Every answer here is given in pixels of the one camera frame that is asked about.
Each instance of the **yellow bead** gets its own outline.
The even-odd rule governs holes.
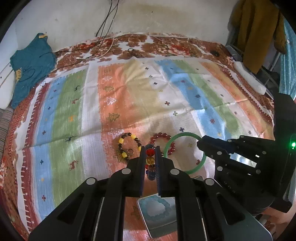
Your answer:
[[[146,158],[146,163],[147,165],[154,165],[155,164],[155,160],[153,157],[149,156]]]

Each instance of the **robotic hand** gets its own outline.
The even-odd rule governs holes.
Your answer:
[[[275,140],[240,136],[223,141],[204,136],[197,142],[215,160],[215,177],[204,181],[175,169],[172,160],[155,149],[158,194],[175,197],[179,241],[272,241],[254,218],[267,207],[287,212],[295,184],[296,105],[290,96],[275,96]],[[240,154],[251,167],[230,158]],[[88,178],[30,234],[29,241],[123,238],[125,197],[142,195],[146,149],[110,178]]]

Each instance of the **yellow and brown beaded bracelet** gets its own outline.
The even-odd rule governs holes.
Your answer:
[[[122,144],[124,142],[124,138],[127,137],[127,136],[130,136],[135,142],[137,142],[138,144],[138,150],[141,151],[141,147],[142,147],[142,144],[141,144],[141,141],[136,137],[135,134],[132,134],[132,133],[123,133],[123,135],[121,136],[121,138],[119,139],[119,144],[118,144],[118,150],[120,151],[122,157],[128,161],[129,158],[128,158],[128,155],[124,152],[123,148],[122,148]]]

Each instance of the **green jade bangle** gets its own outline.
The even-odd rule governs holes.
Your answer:
[[[179,137],[184,137],[184,136],[186,136],[186,137],[193,137],[193,138],[195,138],[195,139],[198,140],[198,141],[201,140],[201,137],[200,137],[200,136],[198,136],[198,135],[196,135],[196,134],[194,134],[194,133],[191,133],[191,132],[182,132],[182,133],[176,134],[175,136],[173,136],[173,137],[167,142],[167,144],[166,144],[166,146],[165,146],[165,150],[164,150],[164,152],[163,152],[165,158],[168,157],[168,149],[169,149],[170,145],[172,144],[172,142],[175,141],[177,138],[179,138]],[[193,169],[191,169],[191,170],[188,170],[188,171],[184,171],[184,172],[187,173],[187,174],[193,174],[193,173],[197,172],[197,171],[198,171],[199,169],[201,169],[202,166],[204,165],[204,163],[205,163],[205,159],[206,159],[206,155],[205,155],[205,153],[203,153],[203,156],[202,156],[202,160],[201,160],[201,162],[200,162],[195,168],[193,168]]]

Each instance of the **white cable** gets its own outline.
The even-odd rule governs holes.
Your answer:
[[[157,37],[155,37],[155,36],[153,36],[153,35],[151,35],[150,37],[153,37],[153,38],[156,38],[156,39],[158,39],[159,41],[163,41],[163,42],[166,42],[166,43],[169,43],[169,44],[174,44],[174,43],[171,43],[171,42],[168,42],[168,41],[165,41],[165,40],[161,40],[161,39],[159,39],[159,38],[157,38]],[[187,39],[187,42],[188,42],[188,39],[189,38],[184,38],[184,37],[171,37],[171,38],[182,38],[182,39]]]
[[[110,48],[107,50],[106,53],[108,53],[108,52],[110,51],[110,49],[112,48],[113,43],[114,43],[114,39],[115,39],[115,35],[114,35],[114,37],[113,37],[112,44],[111,44]],[[104,53],[103,55],[101,55],[101,56],[99,56],[99,57],[95,57],[95,58],[80,58],[80,57],[76,57],[76,59],[95,60],[95,59],[97,59],[97,58],[101,58],[101,57],[103,57],[106,53]]]

